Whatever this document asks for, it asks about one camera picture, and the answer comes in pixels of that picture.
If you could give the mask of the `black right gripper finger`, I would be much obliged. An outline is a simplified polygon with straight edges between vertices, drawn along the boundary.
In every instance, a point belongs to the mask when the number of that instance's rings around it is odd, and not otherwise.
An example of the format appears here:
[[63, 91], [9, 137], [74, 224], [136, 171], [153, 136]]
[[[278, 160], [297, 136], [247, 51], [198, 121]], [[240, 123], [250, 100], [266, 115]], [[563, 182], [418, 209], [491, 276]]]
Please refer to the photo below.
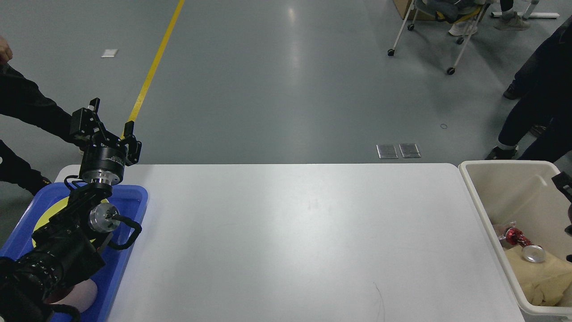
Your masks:
[[556, 174], [554, 177], [551, 178], [552, 183], [556, 189], [561, 192], [567, 200], [571, 203], [572, 202], [572, 178], [566, 172], [561, 172]]

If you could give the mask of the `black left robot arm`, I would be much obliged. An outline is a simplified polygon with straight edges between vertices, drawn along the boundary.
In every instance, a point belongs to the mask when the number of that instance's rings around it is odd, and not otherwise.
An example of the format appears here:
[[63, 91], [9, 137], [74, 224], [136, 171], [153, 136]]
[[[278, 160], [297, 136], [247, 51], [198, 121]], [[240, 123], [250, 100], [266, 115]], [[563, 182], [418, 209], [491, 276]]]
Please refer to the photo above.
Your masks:
[[77, 176], [70, 176], [67, 205], [31, 235], [35, 247], [17, 260], [1, 258], [1, 317], [6, 322], [49, 322], [55, 313], [80, 321], [80, 311], [47, 298], [88, 280], [104, 267], [106, 247], [128, 249], [142, 231], [104, 199], [123, 181], [125, 167], [139, 161], [141, 141], [134, 122], [121, 137], [106, 130], [98, 117], [100, 100], [72, 115], [70, 134], [88, 141]]

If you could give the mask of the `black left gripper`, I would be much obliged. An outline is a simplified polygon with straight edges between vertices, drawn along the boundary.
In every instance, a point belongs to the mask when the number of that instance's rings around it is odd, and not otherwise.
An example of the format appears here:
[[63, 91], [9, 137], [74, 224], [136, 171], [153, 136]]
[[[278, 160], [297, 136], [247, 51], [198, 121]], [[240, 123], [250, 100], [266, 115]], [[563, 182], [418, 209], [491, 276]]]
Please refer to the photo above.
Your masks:
[[87, 148], [80, 165], [79, 178], [85, 182], [102, 182], [118, 185], [123, 181], [125, 166], [139, 162], [142, 142], [134, 135], [134, 121], [125, 123], [123, 139], [112, 146], [112, 134], [98, 116], [100, 98], [90, 100], [71, 115], [70, 135], [78, 141], [79, 148]]

